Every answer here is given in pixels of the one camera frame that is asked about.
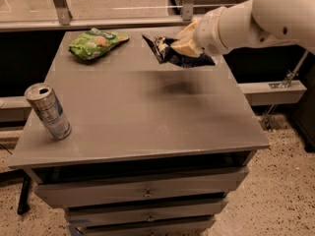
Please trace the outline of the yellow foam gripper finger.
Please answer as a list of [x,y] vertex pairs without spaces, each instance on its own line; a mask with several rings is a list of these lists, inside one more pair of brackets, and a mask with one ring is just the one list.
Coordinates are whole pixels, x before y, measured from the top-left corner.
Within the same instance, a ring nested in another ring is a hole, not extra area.
[[193,21],[175,36],[175,41],[170,44],[175,52],[194,58],[204,53],[204,50],[194,40],[194,32],[198,23],[198,20]]

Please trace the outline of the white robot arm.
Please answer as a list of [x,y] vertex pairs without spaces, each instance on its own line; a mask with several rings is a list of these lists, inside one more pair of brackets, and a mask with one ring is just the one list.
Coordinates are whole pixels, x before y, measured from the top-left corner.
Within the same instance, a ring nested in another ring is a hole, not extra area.
[[197,57],[293,44],[315,53],[315,0],[248,0],[219,7],[179,32],[171,48]]

